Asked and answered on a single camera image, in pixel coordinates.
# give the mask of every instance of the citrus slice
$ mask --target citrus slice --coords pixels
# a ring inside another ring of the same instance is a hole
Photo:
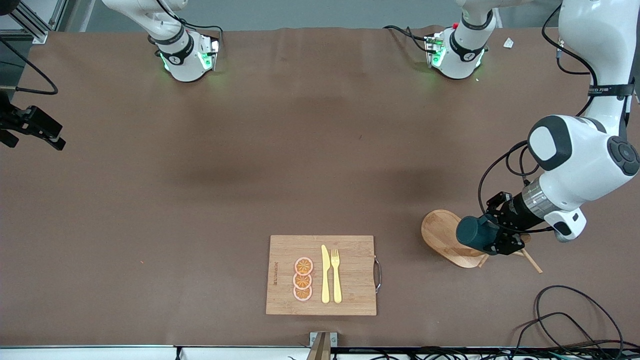
[[[313,294],[313,291],[311,289],[311,287],[304,290],[293,288],[293,296],[296,298],[296,300],[307,301],[308,299],[311,299],[311,294]]]
[[[305,276],[311,274],[314,269],[314,263],[309,258],[299,258],[296,260],[294,268],[296,269],[296,274]]]
[[[311,275],[294,274],[293,286],[295,286],[296,289],[300,289],[300,290],[309,289],[309,287],[311,286],[311,280],[312,280]]]

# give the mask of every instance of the metal handle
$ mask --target metal handle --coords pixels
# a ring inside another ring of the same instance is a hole
[[[378,257],[373,255],[374,265],[378,266],[378,285],[376,285],[376,294],[380,291],[380,286],[382,286],[382,266],[378,261]]]

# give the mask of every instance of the brown tabletop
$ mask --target brown tabletop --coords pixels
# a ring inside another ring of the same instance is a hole
[[[68,144],[0,148],[2,345],[297,345],[310,331],[349,346],[514,345],[549,284],[590,294],[638,339],[638,180],[586,204],[578,240],[536,235],[542,275],[516,256],[457,268],[420,236],[431,210],[478,216],[485,168],[586,100],[588,79],[560,72],[537,29],[496,31],[461,81],[387,30],[281,29],[225,33],[220,71],[179,83],[145,37],[52,33],[31,50],[60,93],[14,103],[52,115]],[[46,86],[32,70],[21,85]],[[484,196],[521,187],[501,165]],[[378,315],[265,315],[272,234],[375,236]],[[549,295],[544,312],[615,337],[584,300]],[[532,331],[524,344],[550,343]]]

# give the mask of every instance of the knife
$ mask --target knife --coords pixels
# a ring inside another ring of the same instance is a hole
[[[327,279],[327,273],[331,268],[331,259],[329,259],[329,252],[326,250],[326,246],[322,245],[322,302],[329,303],[329,280]]]

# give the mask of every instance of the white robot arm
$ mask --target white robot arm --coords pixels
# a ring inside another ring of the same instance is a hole
[[[522,193],[499,193],[487,214],[465,217],[456,236],[488,254],[524,247],[520,233],[547,222],[566,242],[580,235],[586,219],[580,206],[629,182],[640,156],[627,142],[640,0],[564,0],[559,32],[593,74],[590,105],[583,117],[551,115],[538,121],[527,144],[545,171]]]
[[[189,0],[102,0],[110,9],[135,21],[154,40],[165,69],[179,81],[194,81],[215,67],[219,42],[186,29],[174,11]]]
[[[480,66],[486,41],[495,29],[493,8],[518,6],[531,0],[456,0],[462,7],[457,28],[447,28],[434,38],[441,41],[428,45],[435,54],[428,55],[429,64],[451,79],[464,79]]]

